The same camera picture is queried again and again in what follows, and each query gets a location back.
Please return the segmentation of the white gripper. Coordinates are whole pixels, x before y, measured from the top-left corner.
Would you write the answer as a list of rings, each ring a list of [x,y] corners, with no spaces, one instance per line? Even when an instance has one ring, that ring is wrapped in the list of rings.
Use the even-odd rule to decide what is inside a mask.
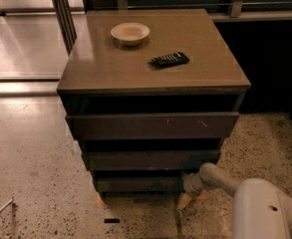
[[[183,210],[191,202],[192,196],[198,195],[198,200],[207,199],[207,190],[202,190],[203,184],[199,173],[185,174],[182,179],[185,192],[182,192],[178,198],[176,204],[178,211]]]

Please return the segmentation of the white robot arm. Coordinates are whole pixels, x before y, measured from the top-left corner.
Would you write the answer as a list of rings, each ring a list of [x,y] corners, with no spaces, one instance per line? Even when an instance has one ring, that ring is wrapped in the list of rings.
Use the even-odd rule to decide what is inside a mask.
[[[292,239],[292,198],[271,182],[237,179],[210,162],[197,173],[184,174],[182,180],[177,210],[204,189],[219,188],[233,198],[233,239]]]

